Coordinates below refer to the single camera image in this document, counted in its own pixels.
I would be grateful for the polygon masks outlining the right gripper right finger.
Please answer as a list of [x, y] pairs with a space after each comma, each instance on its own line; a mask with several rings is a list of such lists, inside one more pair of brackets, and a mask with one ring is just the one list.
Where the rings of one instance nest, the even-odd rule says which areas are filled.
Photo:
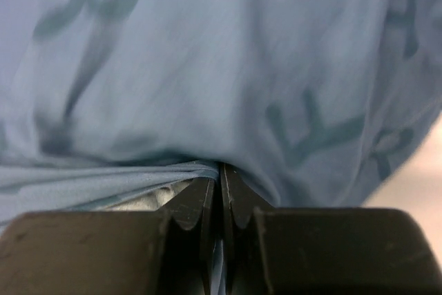
[[275, 208], [220, 168], [228, 294], [440, 294], [441, 270], [398, 209]]

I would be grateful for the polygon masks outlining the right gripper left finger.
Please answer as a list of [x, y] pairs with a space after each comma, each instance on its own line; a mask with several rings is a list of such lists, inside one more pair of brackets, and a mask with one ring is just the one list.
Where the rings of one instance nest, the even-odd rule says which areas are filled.
[[48, 211], [1, 235], [2, 294], [209, 294], [215, 182], [156, 211]]

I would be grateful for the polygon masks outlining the blue patterned pillowcase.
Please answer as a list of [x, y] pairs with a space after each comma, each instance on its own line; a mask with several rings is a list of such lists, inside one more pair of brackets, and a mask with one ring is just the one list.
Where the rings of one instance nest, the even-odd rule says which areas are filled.
[[218, 162], [360, 205], [441, 111], [441, 0], [1, 0], [1, 224]]

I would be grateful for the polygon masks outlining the white pillow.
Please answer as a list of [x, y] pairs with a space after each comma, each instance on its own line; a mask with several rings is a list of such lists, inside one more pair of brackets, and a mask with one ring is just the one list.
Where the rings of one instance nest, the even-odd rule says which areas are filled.
[[143, 195], [101, 208], [102, 211], [156, 211], [190, 185], [192, 179], [163, 184]]

